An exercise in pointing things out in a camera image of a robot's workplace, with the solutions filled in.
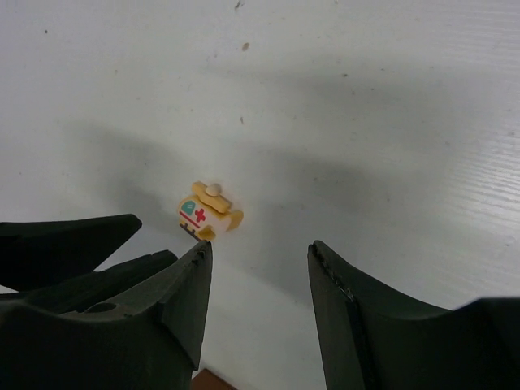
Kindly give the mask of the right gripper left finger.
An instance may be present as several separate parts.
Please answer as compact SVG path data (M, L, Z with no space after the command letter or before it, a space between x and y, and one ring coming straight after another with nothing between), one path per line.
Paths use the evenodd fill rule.
M188 389L202 355L212 247L195 244L1 298L4 389Z

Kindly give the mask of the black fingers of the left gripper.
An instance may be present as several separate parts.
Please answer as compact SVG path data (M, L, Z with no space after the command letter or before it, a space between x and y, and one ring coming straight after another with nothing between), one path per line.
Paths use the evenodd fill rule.
M168 250L104 271L98 266L142 226L133 214L54 222L2 223L2 300L54 313L83 312L174 264Z

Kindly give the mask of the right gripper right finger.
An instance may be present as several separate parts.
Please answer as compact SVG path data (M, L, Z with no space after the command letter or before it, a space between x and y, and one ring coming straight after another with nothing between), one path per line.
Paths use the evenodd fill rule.
M518 388L516 297L446 310L358 270L322 241L308 249L308 271L328 388Z

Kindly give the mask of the small patterned wood block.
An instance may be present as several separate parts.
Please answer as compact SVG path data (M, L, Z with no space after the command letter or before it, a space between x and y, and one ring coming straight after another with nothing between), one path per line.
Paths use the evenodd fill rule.
M197 241L213 241L216 236L237 229L244 218L222 193L219 184L192 184L191 195L177 207L180 227Z

